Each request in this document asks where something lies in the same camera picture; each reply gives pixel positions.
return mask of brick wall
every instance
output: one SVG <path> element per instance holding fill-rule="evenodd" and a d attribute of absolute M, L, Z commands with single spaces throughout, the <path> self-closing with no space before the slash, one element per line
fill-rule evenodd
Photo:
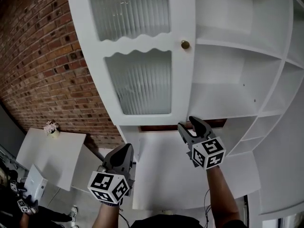
<path fill-rule="evenodd" d="M 122 142 L 82 54 L 67 0 L 2 0 L 0 99 L 19 125 L 86 133 L 88 147 Z"/>

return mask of brass knob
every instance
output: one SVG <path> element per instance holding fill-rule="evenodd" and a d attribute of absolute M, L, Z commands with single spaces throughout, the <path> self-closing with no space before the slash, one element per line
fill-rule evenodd
<path fill-rule="evenodd" d="M 189 47 L 190 47 L 190 43 L 186 40 L 182 40 L 180 45 L 181 45 L 181 48 L 183 48 L 183 49 L 189 49 Z"/>

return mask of cabinet door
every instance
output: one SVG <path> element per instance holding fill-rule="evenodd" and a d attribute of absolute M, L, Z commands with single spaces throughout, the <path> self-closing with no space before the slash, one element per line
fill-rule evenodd
<path fill-rule="evenodd" d="M 195 0 L 69 0 L 77 36 L 115 125 L 185 121 Z M 183 49 L 186 40 L 190 47 Z"/>

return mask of ribbed glass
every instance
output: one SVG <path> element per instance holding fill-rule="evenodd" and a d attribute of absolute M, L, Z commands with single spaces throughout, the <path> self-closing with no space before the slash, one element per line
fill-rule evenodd
<path fill-rule="evenodd" d="M 101 41 L 154 37 L 171 29 L 169 0 L 91 0 L 91 5 Z"/>
<path fill-rule="evenodd" d="M 171 51 L 115 53 L 105 62 L 124 114 L 171 112 Z"/>

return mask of sneaker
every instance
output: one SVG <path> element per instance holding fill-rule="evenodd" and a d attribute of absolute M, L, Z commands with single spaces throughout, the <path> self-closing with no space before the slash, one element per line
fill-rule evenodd
<path fill-rule="evenodd" d="M 75 222 L 77 213 L 78 213 L 77 207 L 73 206 L 71 208 L 71 212 L 69 213 L 69 216 L 72 218 L 71 222 Z"/>

